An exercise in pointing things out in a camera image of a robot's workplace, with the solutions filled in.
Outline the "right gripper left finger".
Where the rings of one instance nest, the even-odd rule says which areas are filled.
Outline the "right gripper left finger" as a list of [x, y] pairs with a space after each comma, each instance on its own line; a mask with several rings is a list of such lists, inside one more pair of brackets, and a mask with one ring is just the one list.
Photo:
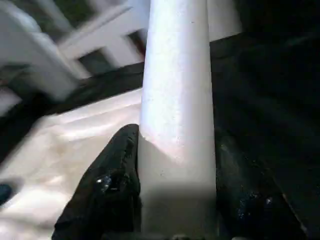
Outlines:
[[83, 174], [54, 225], [53, 240], [100, 240], [106, 232], [133, 232], [141, 184], [139, 125], [120, 128]]

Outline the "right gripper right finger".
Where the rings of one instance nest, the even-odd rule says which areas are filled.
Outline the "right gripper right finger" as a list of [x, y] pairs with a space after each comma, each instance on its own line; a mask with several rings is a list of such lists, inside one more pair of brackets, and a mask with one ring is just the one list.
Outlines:
[[262, 163], [215, 131], [217, 207], [232, 237], [305, 240], [306, 233]]

